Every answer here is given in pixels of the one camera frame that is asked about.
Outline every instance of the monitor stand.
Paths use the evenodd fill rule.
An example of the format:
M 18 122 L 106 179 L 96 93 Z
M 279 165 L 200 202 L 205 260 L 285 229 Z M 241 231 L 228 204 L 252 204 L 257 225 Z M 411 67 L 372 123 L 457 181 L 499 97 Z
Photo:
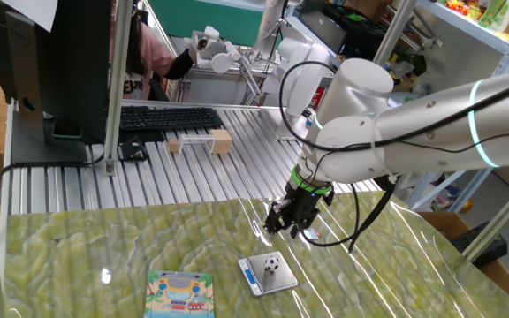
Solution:
M 13 112 L 11 160 L 13 163 L 84 163 L 86 148 L 79 140 L 57 140 L 54 122 L 43 118 L 35 23 L 7 12 L 7 31 L 17 104 Z
M 45 125 L 46 142 L 32 138 L 22 129 L 18 111 L 13 111 L 12 126 L 13 163 L 84 163 L 87 160 L 86 147 L 81 141 L 49 137 L 52 135 L 52 125 Z

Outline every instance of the computer monitor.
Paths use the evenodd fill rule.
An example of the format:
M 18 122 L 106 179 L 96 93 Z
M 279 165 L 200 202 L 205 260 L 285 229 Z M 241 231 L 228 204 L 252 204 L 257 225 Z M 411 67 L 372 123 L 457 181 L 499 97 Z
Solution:
M 103 142 L 111 3 L 59 0 L 48 32 L 0 1 L 0 85 L 19 105 L 15 163 L 83 162 L 81 142 Z M 43 111 L 54 119 L 42 119 Z

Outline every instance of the green marble surface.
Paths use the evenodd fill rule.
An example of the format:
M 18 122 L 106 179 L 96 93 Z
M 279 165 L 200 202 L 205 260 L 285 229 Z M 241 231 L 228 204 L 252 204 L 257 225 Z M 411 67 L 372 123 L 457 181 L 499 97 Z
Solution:
M 370 211 L 381 195 L 360 193 L 361 209 Z M 7 316 L 142 317 L 151 268 L 213 274 L 218 318 L 509 317 L 509 296 L 399 201 L 353 255 L 286 233 L 266 242 L 259 229 L 269 202 L 10 216 Z M 332 207 L 320 207 L 314 228 L 326 241 L 343 238 L 353 207 L 352 196 L 338 195 Z M 299 285 L 256 298 L 237 261 L 272 251 L 282 252 Z

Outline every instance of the small scale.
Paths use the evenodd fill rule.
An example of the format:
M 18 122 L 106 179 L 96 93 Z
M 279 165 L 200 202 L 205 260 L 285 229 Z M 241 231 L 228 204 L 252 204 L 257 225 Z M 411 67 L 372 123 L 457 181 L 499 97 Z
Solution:
M 267 260 L 277 260 L 277 269 L 267 270 Z M 239 266 L 255 296 L 280 292 L 298 285 L 298 280 L 280 252 L 247 257 L 239 260 Z

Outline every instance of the small ball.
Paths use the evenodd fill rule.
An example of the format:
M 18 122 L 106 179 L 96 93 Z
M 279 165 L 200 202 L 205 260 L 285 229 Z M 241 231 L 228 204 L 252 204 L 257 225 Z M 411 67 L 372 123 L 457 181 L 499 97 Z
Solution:
M 267 258 L 266 261 L 264 262 L 264 265 L 266 266 L 267 270 L 274 272 L 278 269 L 279 262 L 280 261 L 276 256 L 269 256 L 269 258 Z

